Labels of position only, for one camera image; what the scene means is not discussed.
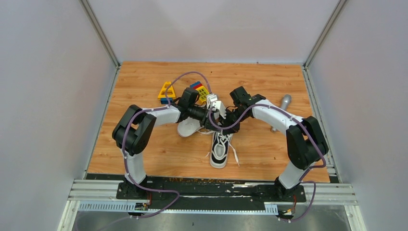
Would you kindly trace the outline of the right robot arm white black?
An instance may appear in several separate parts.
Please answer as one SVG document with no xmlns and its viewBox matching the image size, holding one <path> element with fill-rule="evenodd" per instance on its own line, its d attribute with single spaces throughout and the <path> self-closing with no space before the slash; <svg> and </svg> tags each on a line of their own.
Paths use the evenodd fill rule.
<svg viewBox="0 0 408 231">
<path fill-rule="evenodd" d="M 289 162 L 285 170 L 275 179 L 275 195 L 281 201 L 287 201 L 309 171 L 324 168 L 324 156 L 329 148 L 319 122 L 313 116 L 303 118 L 281 109 L 266 97 L 251 96 L 244 87 L 238 87 L 230 93 L 234 109 L 223 105 L 212 105 L 213 112 L 219 112 L 222 130 L 235 133 L 245 119 L 251 117 L 267 123 L 286 137 Z"/>
</svg>

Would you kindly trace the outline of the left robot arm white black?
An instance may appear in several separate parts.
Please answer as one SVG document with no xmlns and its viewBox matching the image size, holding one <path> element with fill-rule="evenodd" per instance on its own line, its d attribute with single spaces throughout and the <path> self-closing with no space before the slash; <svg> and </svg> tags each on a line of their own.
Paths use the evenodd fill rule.
<svg viewBox="0 0 408 231">
<path fill-rule="evenodd" d="M 167 99 L 167 105 L 162 107 L 131 105 L 114 128 L 112 138 L 123 153 L 125 177 L 131 183 L 128 191 L 134 198 L 141 199 L 147 194 L 142 152 L 155 127 L 177 124 L 179 136 L 188 137 L 202 128 L 216 130 L 216 119 L 225 117 L 225 106 L 217 95 L 207 96 L 207 106 L 199 106 L 198 99 L 197 90 L 186 88 L 181 97 Z"/>
</svg>

